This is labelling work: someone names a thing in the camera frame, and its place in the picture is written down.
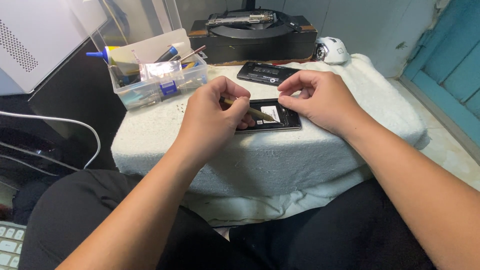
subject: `forearm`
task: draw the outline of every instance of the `forearm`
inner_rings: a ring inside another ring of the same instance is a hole
[[[173,146],[58,269],[154,269],[201,164]]]
[[[346,140],[360,153],[432,261],[480,265],[479,192],[369,117]]]

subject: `ventilation holes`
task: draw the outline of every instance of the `ventilation holes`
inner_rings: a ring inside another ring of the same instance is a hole
[[[0,20],[0,46],[20,64],[25,71],[30,72],[38,66],[37,60],[27,51],[21,42],[12,34]]]

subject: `black pants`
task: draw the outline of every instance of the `black pants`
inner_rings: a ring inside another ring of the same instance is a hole
[[[56,182],[27,227],[19,269],[57,267],[138,179],[85,170]],[[158,269],[433,269],[375,180],[323,208],[230,229],[230,242],[180,207]]]

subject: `keyboard key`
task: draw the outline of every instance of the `keyboard key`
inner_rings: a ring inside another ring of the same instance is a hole
[[[13,233],[14,233],[14,232],[15,232],[15,229],[9,228],[9,229],[7,230],[7,233],[5,234],[5,237],[11,238],[11,237],[13,236]]]
[[[12,257],[8,254],[0,254],[0,265],[7,266],[11,258]]]
[[[18,262],[20,261],[19,256],[15,256],[12,259],[12,262],[10,263],[10,267],[18,268]]]
[[[17,247],[17,243],[12,241],[3,240],[0,242],[0,250],[2,251],[13,252],[15,251],[16,247]]]
[[[22,236],[24,235],[25,231],[24,230],[18,230],[15,236],[13,237],[15,240],[21,240]]]

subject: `smartphone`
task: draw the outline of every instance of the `smartphone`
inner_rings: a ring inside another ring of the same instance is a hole
[[[261,120],[256,116],[252,116],[255,121],[255,126],[249,126],[246,129],[237,129],[235,134],[301,129],[299,114],[296,111],[280,105],[277,98],[253,99],[250,100],[250,107],[272,116],[284,125],[277,122]]]
[[[237,79],[260,84],[279,86],[300,69],[246,62],[237,74]]]

